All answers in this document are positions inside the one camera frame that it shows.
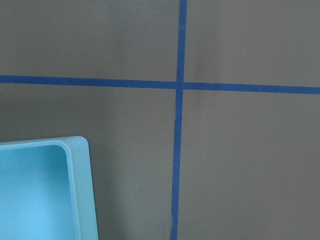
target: blue tape line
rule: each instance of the blue tape line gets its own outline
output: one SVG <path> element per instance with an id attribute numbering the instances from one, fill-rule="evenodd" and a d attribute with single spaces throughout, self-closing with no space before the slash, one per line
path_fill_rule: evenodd
<path id="1" fill-rule="evenodd" d="M 282 94 L 320 94 L 320 87 L 311 86 L 279 86 L 279 85 L 254 85 L 232 83 L 199 83 L 184 82 L 185 90 L 211 90 L 235 91 L 256 93 L 282 93 Z"/>
<path id="2" fill-rule="evenodd" d="M 143 88 L 143 89 L 176 89 L 177 88 L 177 83 L 175 81 L 147 81 L 147 80 L 93 79 L 93 78 L 44 77 L 44 76 L 10 76 L 10 75 L 0 75 L 0 83 L 122 87 L 122 88 Z"/>
<path id="3" fill-rule="evenodd" d="M 175 121 L 173 143 L 173 168 L 172 168 L 172 228 L 170 240 L 178 239 L 179 218 L 179 187 L 180 187 L 180 158 L 181 158 L 181 135 L 184 98 L 184 74 L 185 74 L 185 51 L 186 51 L 186 26 L 187 26 L 187 0 L 179 3 L 179 31 L 176 63 L 176 91 L 175 91 Z"/>

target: plastic box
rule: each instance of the plastic box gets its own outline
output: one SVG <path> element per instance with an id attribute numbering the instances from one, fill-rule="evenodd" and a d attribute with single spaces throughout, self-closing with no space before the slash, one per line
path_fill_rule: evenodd
<path id="1" fill-rule="evenodd" d="M 98 239 L 85 138 L 0 143 L 0 239 Z"/>

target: vertical blue line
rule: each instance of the vertical blue line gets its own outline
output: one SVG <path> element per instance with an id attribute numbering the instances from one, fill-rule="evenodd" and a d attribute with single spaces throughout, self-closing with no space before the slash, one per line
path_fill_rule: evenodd
<path id="1" fill-rule="evenodd" d="M 173 168 L 172 168 L 172 228 L 170 240 L 178 239 L 179 217 L 179 185 L 180 185 L 180 157 L 182 136 L 182 115 L 184 98 L 184 74 L 185 74 L 185 49 L 186 49 L 186 25 L 187 25 L 187 0 L 180 0 L 179 6 L 179 32 L 176 64 L 176 90 L 175 90 L 175 121 L 173 143 Z"/>

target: light blue tray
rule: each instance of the light blue tray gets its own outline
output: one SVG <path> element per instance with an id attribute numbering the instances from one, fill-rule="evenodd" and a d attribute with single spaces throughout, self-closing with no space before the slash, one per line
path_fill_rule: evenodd
<path id="1" fill-rule="evenodd" d="M 85 138 L 0 143 L 0 239 L 98 239 Z"/>

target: gray square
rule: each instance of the gray square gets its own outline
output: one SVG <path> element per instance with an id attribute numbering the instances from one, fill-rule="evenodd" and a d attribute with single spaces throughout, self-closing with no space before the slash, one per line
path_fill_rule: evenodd
<path id="1" fill-rule="evenodd" d="M 185 81 L 320 87 L 320 2 L 188 2 Z"/>
<path id="2" fill-rule="evenodd" d="M 318 240 L 318 95 L 184 93 L 182 240 Z"/>
<path id="3" fill-rule="evenodd" d="M 0 74 L 174 81 L 178 1 L 2 1 Z"/>
<path id="4" fill-rule="evenodd" d="M 174 90 L 0 86 L 0 142 L 88 140 L 99 239 L 170 238 Z"/>

